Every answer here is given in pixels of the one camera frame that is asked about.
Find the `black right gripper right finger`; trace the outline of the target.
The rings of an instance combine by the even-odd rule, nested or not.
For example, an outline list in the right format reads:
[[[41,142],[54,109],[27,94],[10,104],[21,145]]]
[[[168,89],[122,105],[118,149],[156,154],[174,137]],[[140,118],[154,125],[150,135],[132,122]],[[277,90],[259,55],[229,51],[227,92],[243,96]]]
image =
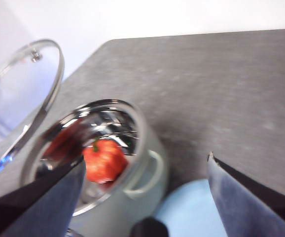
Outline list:
[[[285,195],[207,157],[210,191],[229,237],[285,237]]]

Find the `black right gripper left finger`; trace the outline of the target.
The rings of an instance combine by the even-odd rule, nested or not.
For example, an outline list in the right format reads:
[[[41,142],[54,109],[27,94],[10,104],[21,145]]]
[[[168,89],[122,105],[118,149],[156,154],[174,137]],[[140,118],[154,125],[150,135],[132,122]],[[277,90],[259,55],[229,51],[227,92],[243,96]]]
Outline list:
[[[63,237],[85,176],[83,156],[0,197],[0,237]]]

